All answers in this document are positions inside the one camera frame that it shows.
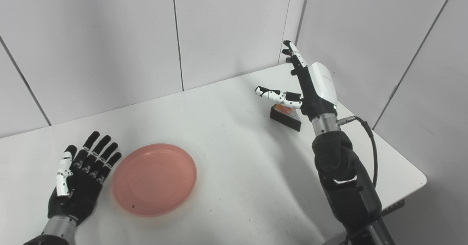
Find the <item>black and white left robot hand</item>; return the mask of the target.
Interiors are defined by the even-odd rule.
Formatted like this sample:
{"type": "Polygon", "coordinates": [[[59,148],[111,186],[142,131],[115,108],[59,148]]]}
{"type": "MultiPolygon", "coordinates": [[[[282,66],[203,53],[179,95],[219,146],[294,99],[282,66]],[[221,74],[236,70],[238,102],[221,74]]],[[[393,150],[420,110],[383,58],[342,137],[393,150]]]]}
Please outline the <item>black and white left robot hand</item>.
{"type": "Polygon", "coordinates": [[[92,132],[83,146],[69,145],[58,164],[56,185],[48,201],[48,219],[55,216],[83,223],[95,209],[103,184],[122,154],[110,135],[92,132]]]}

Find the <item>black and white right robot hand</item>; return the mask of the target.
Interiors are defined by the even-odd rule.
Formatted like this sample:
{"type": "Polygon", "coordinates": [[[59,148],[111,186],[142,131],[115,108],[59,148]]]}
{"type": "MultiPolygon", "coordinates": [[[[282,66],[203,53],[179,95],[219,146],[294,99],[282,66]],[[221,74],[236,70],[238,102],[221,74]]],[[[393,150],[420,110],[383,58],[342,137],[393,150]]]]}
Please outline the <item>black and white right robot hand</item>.
{"type": "Polygon", "coordinates": [[[328,68],[320,62],[307,63],[297,46],[290,40],[284,40],[283,44],[286,48],[282,50],[282,53],[287,56],[286,63],[294,67],[290,73],[297,77],[301,94],[262,86],[257,86],[255,93],[275,104],[299,109],[309,120],[323,114],[336,116],[338,99],[328,68]]]}

